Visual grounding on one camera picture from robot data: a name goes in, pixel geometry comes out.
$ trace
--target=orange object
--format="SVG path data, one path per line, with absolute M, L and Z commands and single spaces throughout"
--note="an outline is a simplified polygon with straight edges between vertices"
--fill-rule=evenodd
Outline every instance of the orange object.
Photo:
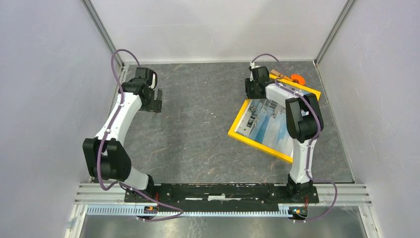
M 290 78 L 289 77 L 287 77 L 287 76 L 285 76 L 285 75 L 283 75 L 283 74 L 281 74 L 280 72 L 278 72 L 277 70 L 275 70 L 275 69 L 273 69 L 271 72 L 270 72 L 270 74 L 271 75 L 274 75 L 274 76 L 276 76 L 276 77 L 278 77 L 278 78 L 280 78 L 280 79 L 286 79 L 286 80 L 288 80 L 288 81 L 291 81 L 291 82 L 294 82 L 294 83 L 298 83 L 298 84 L 300 84 L 300 85 L 305 85 L 305 79 L 302 77 L 302 76 L 300 76 L 300 75 L 298 75 L 298 74 L 292 74 L 291 76 L 290 76 Z
M 299 83 L 300 85 L 304 85 L 305 84 L 305 79 L 302 76 L 298 75 L 298 74 L 292 74 L 290 76 L 290 78 L 292 79 L 292 82 L 294 82 L 294 83 Z

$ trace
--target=gray wall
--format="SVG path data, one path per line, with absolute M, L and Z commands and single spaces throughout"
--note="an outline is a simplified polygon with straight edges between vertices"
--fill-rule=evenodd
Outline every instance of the gray wall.
M 320 73 L 386 238 L 418 237 L 420 1 L 357 1 Z
M 2 1 L 0 36 L 0 237 L 62 237 L 115 89 L 110 53 L 79 0 Z
M 312 60 L 346 0 L 92 2 L 117 48 L 167 63 L 248 61 L 261 53 Z

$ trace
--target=yellow picture frame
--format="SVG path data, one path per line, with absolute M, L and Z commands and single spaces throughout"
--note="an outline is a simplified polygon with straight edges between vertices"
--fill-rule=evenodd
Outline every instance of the yellow picture frame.
M 270 74 L 270 78 L 271 79 L 276 79 L 277 77 L 275 75 Z M 284 84 L 288 84 L 288 85 L 293 86 L 293 87 L 296 87 L 296 88 L 299 88 L 299 89 L 302 89 L 302 90 L 305 90 L 305 91 L 310 92 L 310 93 L 314 93 L 316 95 L 316 98 L 318 100 L 319 100 L 319 98 L 321 96 L 321 92 L 319 92 L 317 90 L 314 90 L 312 88 L 305 87 L 305 86 L 300 85 L 298 83 L 294 83 L 294 82 L 291 82 L 291 81 L 286 80 L 286 79 L 280 79 L 280 82 L 282 82 Z M 279 151 L 276 151 L 276 150 L 274 150 L 274 149 L 272 149 L 272 148 L 270 148 L 268 146 L 265 146 L 265 145 L 263 145 L 261 143 L 258 143 L 258 142 L 254 141 L 254 140 L 251 140 L 251 139 L 249 139 L 249 138 L 247 138 L 247 137 L 245 137 L 243 135 L 240 135 L 237 132 L 235 132 L 235 130 L 236 130 L 237 126 L 238 126 L 238 123 L 241 121 L 242 115 L 246 111 L 246 109 L 247 109 L 248 104 L 249 104 L 250 101 L 251 101 L 250 99 L 246 99 L 245 102 L 242 104 L 242 107 L 239 110 L 239 113 L 236 116 L 235 121 L 233 122 L 233 124 L 230 127 L 230 129 L 229 129 L 229 131 L 228 131 L 227 134 L 229 136 L 231 136 L 231 137 L 239 140 L 239 141 L 244 142 L 245 144 L 248 144 L 248 145 L 253 146 L 253 147 L 257 148 L 257 149 L 260 149 L 260 150 L 262 150 L 262 151 L 264 151 L 264 152 L 266 152 L 266 153 L 268 153 L 268 154 L 270 154 L 272 156 L 275 156 L 275 157 L 277 157 L 279 159 L 282 159 L 282 160 L 284 160 L 284 161 L 286 161 L 288 163 L 292 163 L 293 162 L 293 158 L 292 157 L 290 157 L 288 155 L 285 155 L 285 154 L 283 154 L 283 153 L 281 153 Z

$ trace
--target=framed picture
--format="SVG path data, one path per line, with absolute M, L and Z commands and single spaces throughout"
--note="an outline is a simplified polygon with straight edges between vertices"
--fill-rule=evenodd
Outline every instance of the framed picture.
M 301 94 L 321 93 L 289 80 L 280 83 Z M 228 135 L 289 163 L 293 162 L 293 139 L 286 128 L 285 108 L 268 99 L 246 99 Z

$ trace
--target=enclosure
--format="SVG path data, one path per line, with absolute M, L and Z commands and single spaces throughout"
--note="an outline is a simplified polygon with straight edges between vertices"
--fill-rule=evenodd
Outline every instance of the enclosure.
M 1 4 L 0 236 L 415 237 L 420 2 L 62 0 Z M 250 61 L 321 92 L 312 174 L 337 183 L 317 221 L 111 212 L 125 192 L 89 183 L 82 142 L 116 102 L 116 49 L 158 75 L 161 113 L 137 112 L 124 148 L 155 183 L 283 184 L 291 164 L 228 136 Z M 136 63 L 116 55 L 120 82 Z M 318 184 L 319 204 L 334 188 Z

